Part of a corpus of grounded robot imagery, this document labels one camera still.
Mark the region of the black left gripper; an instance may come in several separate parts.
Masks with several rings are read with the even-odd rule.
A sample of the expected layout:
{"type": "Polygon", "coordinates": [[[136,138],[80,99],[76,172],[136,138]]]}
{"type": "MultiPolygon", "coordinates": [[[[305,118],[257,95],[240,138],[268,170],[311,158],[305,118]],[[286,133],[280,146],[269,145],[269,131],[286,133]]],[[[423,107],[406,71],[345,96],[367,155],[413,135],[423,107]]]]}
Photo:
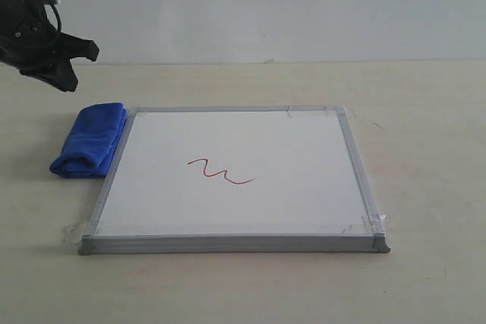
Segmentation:
{"type": "Polygon", "coordinates": [[[40,80],[62,92],[74,92],[78,78],[73,58],[96,61],[99,47],[91,39],[61,33],[56,5],[43,0],[1,0],[1,62],[25,77],[40,80]],[[41,52],[54,50],[65,58],[49,59],[41,64],[41,52]]]}

